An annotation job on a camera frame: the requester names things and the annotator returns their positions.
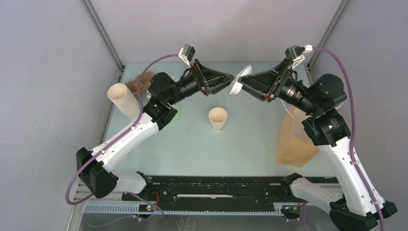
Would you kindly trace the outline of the white plastic cup lid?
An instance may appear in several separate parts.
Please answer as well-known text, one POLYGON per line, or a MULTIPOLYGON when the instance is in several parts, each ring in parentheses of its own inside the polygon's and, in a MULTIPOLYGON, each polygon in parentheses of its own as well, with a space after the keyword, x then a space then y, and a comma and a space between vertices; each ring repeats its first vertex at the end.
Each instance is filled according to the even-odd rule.
POLYGON ((247 65, 245 68, 243 68, 234 78, 234 80, 231 82, 228 90, 229 95, 237 95, 243 87, 243 84, 240 82, 241 77, 246 77, 248 75, 252 74, 252 66, 247 65))

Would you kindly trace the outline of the single paper cup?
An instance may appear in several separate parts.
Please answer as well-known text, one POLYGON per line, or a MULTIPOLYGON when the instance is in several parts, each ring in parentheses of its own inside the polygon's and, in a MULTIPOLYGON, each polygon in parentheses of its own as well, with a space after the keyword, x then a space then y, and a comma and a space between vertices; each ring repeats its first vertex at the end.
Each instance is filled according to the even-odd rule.
POLYGON ((215 107, 209 111, 208 119, 213 130, 221 131, 225 127, 225 123, 228 119, 228 113, 224 108, 215 107))

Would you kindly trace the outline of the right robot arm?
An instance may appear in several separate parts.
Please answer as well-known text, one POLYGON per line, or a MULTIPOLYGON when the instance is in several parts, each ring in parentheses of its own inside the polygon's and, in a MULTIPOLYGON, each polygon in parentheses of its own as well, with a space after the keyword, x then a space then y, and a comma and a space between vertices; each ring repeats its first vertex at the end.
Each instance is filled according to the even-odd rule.
POLYGON ((397 212, 370 182, 351 143, 352 133, 336 106, 346 100, 342 80, 325 74, 310 86, 295 79, 289 60, 276 67, 252 73, 246 67, 236 80, 242 90, 261 101, 276 98, 306 114, 302 125, 306 135, 324 154, 342 188, 341 193, 311 183, 299 174, 284 178, 280 196, 285 201, 303 199, 325 211, 341 231, 369 231, 397 212))

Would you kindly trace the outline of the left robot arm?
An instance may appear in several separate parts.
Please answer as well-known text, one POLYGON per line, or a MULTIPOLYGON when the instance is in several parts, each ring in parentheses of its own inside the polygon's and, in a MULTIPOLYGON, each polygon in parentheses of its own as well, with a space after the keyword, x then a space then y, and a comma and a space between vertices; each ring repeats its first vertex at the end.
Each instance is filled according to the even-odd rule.
POLYGON ((151 197, 152 187, 141 172, 115 175, 113 169, 138 144, 162 130, 177 114, 172 105, 201 92, 205 96, 217 94, 234 80, 231 74, 213 70, 195 59, 178 81, 165 72, 152 78, 151 94, 143 113, 108 141, 76 153, 79 178, 96 198, 114 191, 132 192, 140 200, 151 197))

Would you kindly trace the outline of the green cup holder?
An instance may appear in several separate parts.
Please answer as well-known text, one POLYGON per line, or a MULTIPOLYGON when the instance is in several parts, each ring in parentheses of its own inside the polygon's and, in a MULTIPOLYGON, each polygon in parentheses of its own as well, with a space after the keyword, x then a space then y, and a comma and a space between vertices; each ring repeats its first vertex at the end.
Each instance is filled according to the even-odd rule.
POLYGON ((171 123, 175 124, 177 122, 179 122, 179 120, 181 119, 181 106, 179 104, 174 104, 172 105, 172 107, 177 110, 177 113, 175 114, 175 116, 173 117, 173 119, 171 120, 171 123))

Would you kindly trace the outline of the brown paper bag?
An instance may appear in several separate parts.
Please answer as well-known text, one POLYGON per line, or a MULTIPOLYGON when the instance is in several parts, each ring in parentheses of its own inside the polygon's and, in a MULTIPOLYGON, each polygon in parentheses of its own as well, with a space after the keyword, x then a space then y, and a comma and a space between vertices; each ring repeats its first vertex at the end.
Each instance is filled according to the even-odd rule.
POLYGON ((318 153, 319 149, 304 131, 302 121, 308 116, 300 109, 290 106, 286 109, 280 129, 276 161, 296 168, 303 167, 318 153))

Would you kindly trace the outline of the stack of paper cups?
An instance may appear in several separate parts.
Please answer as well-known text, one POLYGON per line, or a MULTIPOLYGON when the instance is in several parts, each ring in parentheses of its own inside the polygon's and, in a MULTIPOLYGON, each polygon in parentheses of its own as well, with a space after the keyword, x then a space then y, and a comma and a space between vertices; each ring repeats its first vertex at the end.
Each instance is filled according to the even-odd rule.
POLYGON ((139 116, 139 103, 125 84, 116 83, 112 85, 107 92, 107 97, 129 120, 135 120, 139 116))

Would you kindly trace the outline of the stack of white lids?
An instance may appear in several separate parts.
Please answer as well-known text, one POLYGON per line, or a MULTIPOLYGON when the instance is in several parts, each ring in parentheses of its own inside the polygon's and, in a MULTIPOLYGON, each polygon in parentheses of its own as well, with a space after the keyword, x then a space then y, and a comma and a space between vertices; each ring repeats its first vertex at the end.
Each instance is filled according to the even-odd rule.
POLYGON ((128 160, 129 155, 130 155, 130 153, 127 153, 127 154, 123 155, 123 157, 119 161, 119 164, 125 163, 128 160))

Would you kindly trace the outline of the black front rail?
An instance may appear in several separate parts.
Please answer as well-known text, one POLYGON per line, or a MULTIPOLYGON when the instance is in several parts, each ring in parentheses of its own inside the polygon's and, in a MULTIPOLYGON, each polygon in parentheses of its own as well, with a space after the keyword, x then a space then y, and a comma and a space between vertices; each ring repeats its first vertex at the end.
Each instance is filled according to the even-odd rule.
POLYGON ((292 194, 294 176, 148 176, 138 198, 113 192, 83 204, 85 213, 148 215, 247 215, 295 217, 311 199, 292 194))

